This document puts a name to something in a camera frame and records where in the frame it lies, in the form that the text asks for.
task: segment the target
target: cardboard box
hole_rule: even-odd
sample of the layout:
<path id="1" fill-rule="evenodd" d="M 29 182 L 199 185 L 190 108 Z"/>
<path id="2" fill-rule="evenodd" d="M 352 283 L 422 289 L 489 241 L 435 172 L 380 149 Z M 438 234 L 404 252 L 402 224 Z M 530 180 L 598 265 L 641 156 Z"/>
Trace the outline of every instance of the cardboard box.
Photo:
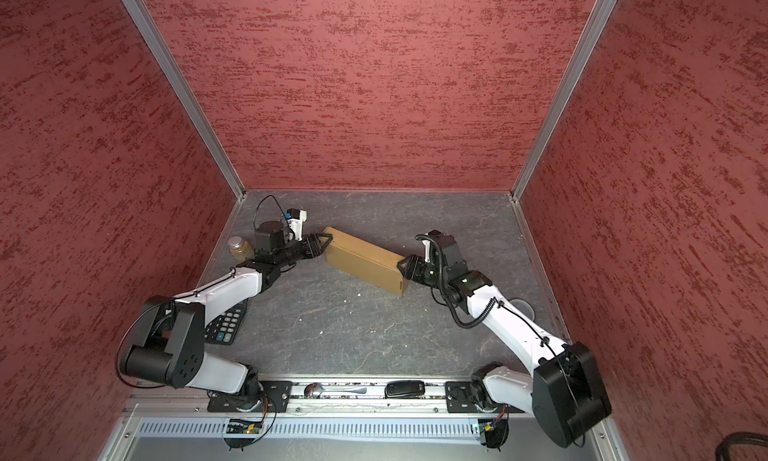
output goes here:
<path id="1" fill-rule="evenodd" d="M 403 279 L 397 269 L 397 263 L 404 256 L 338 229 L 328 227 L 324 232 L 333 235 L 333 241 L 326 248 L 326 263 L 399 297 L 406 292 L 408 280 Z"/>

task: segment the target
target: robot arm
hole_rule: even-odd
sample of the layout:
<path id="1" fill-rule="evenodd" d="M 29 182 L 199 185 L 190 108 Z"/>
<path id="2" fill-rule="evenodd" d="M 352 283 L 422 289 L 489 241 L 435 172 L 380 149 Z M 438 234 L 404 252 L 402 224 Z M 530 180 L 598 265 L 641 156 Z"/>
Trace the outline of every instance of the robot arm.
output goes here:
<path id="1" fill-rule="evenodd" d="M 484 274 L 469 271 L 453 236 L 430 231 L 416 239 L 425 243 L 425 256 L 401 261 L 403 276 L 438 289 L 459 327 L 484 323 L 528 371 L 517 373 L 494 363 L 475 372 L 472 391 L 479 409 L 508 404 L 532 413 L 560 447 L 610 415 L 597 362 L 587 347 L 546 332 L 512 306 Z M 458 319 L 457 307 L 474 319 Z"/>
<path id="2" fill-rule="evenodd" d="M 303 222 L 306 212 L 298 216 L 298 211 L 290 210 Z M 292 228 L 288 233 L 279 222 L 263 223 L 256 229 L 255 259 L 194 291 L 145 302 L 118 359 L 118 376 L 208 389 L 233 395 L 235 404 L 239 400 L 245 407 L 255 406 L 260 392 L 255 373 L 243 364 L 206 353 L 204 330 L 235 304 L 271 287 L 281 268 L 321 255 L 332 240 L 325 234 L 302 236 L 300 225 Z"/>

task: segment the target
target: spoon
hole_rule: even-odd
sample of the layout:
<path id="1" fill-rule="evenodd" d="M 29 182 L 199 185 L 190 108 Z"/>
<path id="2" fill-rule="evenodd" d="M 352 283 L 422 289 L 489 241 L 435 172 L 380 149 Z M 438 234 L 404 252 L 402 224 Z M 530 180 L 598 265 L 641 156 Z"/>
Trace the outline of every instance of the spoon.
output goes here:
<path id="1" fill-rule="evenodd" d="M 338 389 L 335 388 L 335 387 L 324 388 L 324 387 L 322 387 L 322 385 L 320 383 L 312 383 L 312 384 L 307 384 L 306 388 L 304 388 L 304 397 L 316 399 L 316 398 L 319 398 L 320 395 L 323 392 L 325 392 L 325 391 L 330 392 L 330 393 L 357 393 L 357 394 L 365 394 L 365 393 L 368 392 L 368 388 L 366 388 L 364 386 L 349 387 L 349 388 L 340 387 Z"/>

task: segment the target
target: mounting plate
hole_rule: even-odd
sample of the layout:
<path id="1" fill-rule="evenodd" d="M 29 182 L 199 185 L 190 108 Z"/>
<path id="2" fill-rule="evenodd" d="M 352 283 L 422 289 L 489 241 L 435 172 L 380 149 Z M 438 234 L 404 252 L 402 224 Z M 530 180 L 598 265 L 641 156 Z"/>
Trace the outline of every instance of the mounting plate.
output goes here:
<path id="1" fill-rule="evenodd" d="M 293 387 L 292 381 L 262 381 L 266 395 L 270 398 L 270 413 L 274 413 L 274 407 L 278 413 L 284 413 L 290 401 L 290 389 Z M 223 396 L 212 397 L 208 401 L 208 413 L 239 413 L 234 406 L 231 406 Z"/>
<path id="2" fill-rule="evenodd" d="M 447 381 L 446 382 L 446 405 L 448 406 L 449 413 L 480 413 L 481 411 L 475 406 L 475 402 L 471 399 L 472 391 L 470 385 L 472 383 L 466 381 Z M 494 409 L 492 413 L 500 413 L 502 406 Z M 523 413 L 520 409 L 515 407 L 509 407 L 510 414 Z"/>

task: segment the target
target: red wire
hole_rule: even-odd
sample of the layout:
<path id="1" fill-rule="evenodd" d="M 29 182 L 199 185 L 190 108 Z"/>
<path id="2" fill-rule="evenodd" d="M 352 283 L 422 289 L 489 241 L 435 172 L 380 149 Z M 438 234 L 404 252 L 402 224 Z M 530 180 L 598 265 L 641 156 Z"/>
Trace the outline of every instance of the red wire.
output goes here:
<path id="1" fill-rule="evenodd" d="M 498 423 L 498 421 L 502 418 L 502 416 L 504 416 L 504 412 L 506 410 L 507 410 L 507 405 L 503 404 L 502 405 L 502 411 L 498 414 L 498 418 L 496 418 L 496 420 L 493 422 L 494 424 Z"/>
<path id="2" fill-rule="evenodd" d="M 264 412 L 261 414 L 261 425 L 264 427 L 264 419 L 266 419 L 266 409 L 269 407 L 269 404 L 266 401 L 266 394 L 264 395 Z"/>

